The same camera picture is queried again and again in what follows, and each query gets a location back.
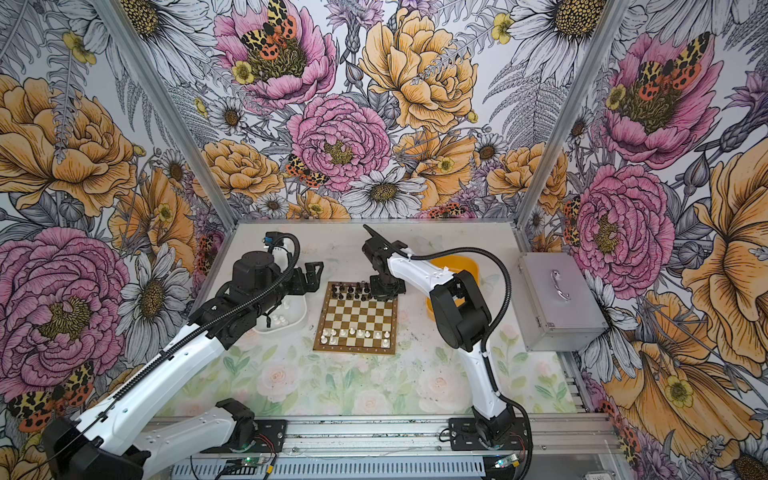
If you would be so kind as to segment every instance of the silver metal box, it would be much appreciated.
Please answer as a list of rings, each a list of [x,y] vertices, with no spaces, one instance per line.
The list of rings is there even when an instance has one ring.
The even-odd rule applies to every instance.
[[[519,260],[532,315],[519,315],[520,332],[527,350],[576,351],[605,331],[608,324],[567,253],[524,253]]]

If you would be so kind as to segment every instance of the metal handle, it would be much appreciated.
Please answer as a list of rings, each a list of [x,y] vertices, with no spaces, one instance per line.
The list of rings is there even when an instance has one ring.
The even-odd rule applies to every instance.
[[[560,289],[560,286],[558,285],[559,278],[560,278],[560,271],[552,270],[552,283],[554,284],[554,289],[557,290],[558,295],[567,302],[571,299],[571,296]]]

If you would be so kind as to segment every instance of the wooden chessboard frame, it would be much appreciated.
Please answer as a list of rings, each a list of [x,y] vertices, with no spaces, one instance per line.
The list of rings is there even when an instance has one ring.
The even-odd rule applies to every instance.
[[[329,343],[323,344],[320,342],[320,337],[323,336],[323,328],[329,328],[325,325],[326,315],[328,314],[329,302],[333,300],[331,297],[334,286],[357,286],[358,282],[328,282],[326,288],[326,297],[323,300],[323,311],[320,312],[320,319],[317,323],[317,332],[315,334],[315,344],[313,350],[318,352],[343,352],[343,353],[369,353],[372,355],[395,355],[395,349],[397,346],[397,298],[388,300],[392,302],[392,316],[391,316],[391,330],[389,331],[389,348],[380,348],[375,346],[347,346],[347,345],[330,345]],[[360,300],[343,300],[345,302],[353,302],[353,305],[361,303]]]

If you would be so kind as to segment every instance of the yellow bin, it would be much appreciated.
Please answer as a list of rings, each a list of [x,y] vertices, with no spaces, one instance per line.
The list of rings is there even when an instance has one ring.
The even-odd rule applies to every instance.
[[[480,285],[480,268],[478,264],[471,258],[464,257],[463,255],[446,255],[445,257],[435,258],[429,261],[432,265],[439,268],[448,267],[453,273],[467,270],[475,278],[475,282]],[[464,303],[464,299],[456,299],[456,306]],[[435,312],[432,311],[432,301],[427,299],[427,316],[431,321],[435,321]]]

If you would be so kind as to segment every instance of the floral tabletop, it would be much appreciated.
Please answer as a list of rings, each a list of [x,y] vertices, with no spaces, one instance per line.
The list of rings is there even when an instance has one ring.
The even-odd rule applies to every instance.
[[[419,253],[472,245],[494,252],[508,266],[519,255],[506,223],[380,223],[376,228]],[[306,296],[306,325],[277,339],[248,332],[193,377],[160,416],[197,415],[227,397],[243,402],[257,415],[469,412],[472,397],[457,352],[441,339],[426,315],[425,297],[415,290],[399,297],[396,355],[312,350],[326,282],[360,281],[372,272],[360,250],[368,235],[359,223],[241,224],[214,278],[213,292],[230,279],[235,260],[260,247],[252,239],[262,238],[268,230],[288,231],[303,241],[299,265],[325,263],[320,290]],[[473,260],[480,267],[483,295],[495,312],[504,293],[501,275],[490,260]],[[557,355],[525,351],[512,308],[489,345],[504,394],[529,412],[575,411]]]

